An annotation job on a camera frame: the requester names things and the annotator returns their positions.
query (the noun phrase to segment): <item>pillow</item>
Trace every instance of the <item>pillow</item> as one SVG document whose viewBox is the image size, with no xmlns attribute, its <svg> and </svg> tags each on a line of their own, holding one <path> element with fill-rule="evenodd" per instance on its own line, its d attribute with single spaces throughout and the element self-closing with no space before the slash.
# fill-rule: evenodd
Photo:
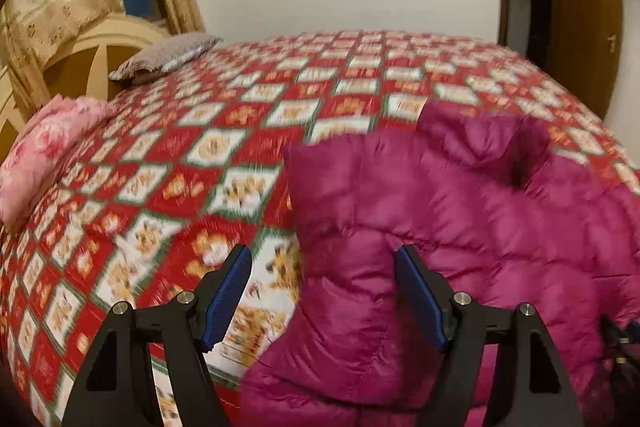
<svg viewBox="0 0 640 427">
<path fill-rule="evenodd" d="M 57 95 L 31 118 L 0 167 L 0 221 L 7 230 L 20 229 L 75 146 L 114 114 L 108 102 Z"/>
<path fill-rule="evenodd" d="M 121 82 L 130 80 L 137 74 L 146 74 L 145 82 L 155 80 L 177 70 L 192 58 L 199 57 L 221 40 L 204 32 L 183 33 L 170 37 L 125 60 L 117 70 L 109 73 L 109 80 Z"/>
</svg>

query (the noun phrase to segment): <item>magenta quilted jacket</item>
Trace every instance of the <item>magenta quilted jacket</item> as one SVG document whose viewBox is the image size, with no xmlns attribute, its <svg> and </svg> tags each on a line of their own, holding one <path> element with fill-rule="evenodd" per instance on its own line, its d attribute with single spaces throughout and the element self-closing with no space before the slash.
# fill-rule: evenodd
<svg viewBox="0 0 640 427">
<path fill-rule="evenodd" d="M 289 328 L 242 381 L 243 425 L 414 425 L 440 359 L 396 285 L 404 243 L 482 304 L 535 304 L 598 422 L 598 318 L 640 317 L 640 221 L 625 186 L 552 154 L 540 120 L 430 104 L 415 132 L 296 146 L 286 168 L 305 280 Z M 469 426 L 494 363 L 487 347 Z"/>
</svg>

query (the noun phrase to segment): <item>silver bolt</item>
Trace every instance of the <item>silver bolt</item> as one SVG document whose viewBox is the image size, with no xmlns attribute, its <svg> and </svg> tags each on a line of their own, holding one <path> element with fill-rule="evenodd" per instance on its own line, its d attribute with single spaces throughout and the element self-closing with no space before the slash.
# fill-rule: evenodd
<svg viewBox="0 0 640 427">
<path fill-rule="evenodd" d="M 195 298 L 195 294 L 190 291 L 178 293 L 178 302 L 180 304 L 189 304 Z"/>
<path fill-rule="evenodd" d="M 116 315 L 122 315 L 129 309 L 129 303 L 127 301 L 116 302 L 111 308 L 111 311 Z"/>
<path fill-rule="evenodd" d="M 527 317 L 530 317 L 531 315 L 536 314 L 536 309 L 533 307 L 533 304 L 525 302 L 524 304 L 520 305 L 520 313 L 526 315 Z"/>
<path fill-rule="evenodd" d="M 453 295 L 453 300 L 461 306 L 466 306 L 467 304 L 471 304 L 471 295 L 464 292 L 458 292 Z"/>
</svg>

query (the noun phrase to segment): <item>bedspread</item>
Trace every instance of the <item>bedspread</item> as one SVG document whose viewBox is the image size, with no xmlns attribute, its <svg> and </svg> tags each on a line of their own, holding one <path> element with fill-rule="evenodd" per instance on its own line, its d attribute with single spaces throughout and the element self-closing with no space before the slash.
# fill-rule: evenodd
<svg viewBox="0 0 640 427">
<path fill-rule="evenodd" d="M 206 355 L 227 410 L 298 300 L 300 253 L 282 149 L 379 127 L 415 128 L 427 100 L 465 114 L 532 114 L 555 151 L 640 194 L 602 122 L 518 54 L 469 38 L 316 32 L 216 49 L 122 92 L 20 235 L 0 235 L 0 349 L 44 425 L 58 425 L 110 306 L 164 303 L 236 243 L 254 269 L 225 340 Z M 165 425 L 179 425 L 152 346 Z"/>
</svg>

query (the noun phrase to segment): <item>brown wooden door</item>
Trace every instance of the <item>brown wooden door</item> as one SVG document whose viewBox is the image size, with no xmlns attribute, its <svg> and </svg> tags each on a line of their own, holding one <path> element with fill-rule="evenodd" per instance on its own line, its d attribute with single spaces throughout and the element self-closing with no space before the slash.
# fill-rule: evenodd
<svg viewBox="0 0 640 427">
<path fill-rule="evenodd" d="M 622 0 L 553 0 L 546 70 L 604 118 L 618 73 Z"/>
</svg>

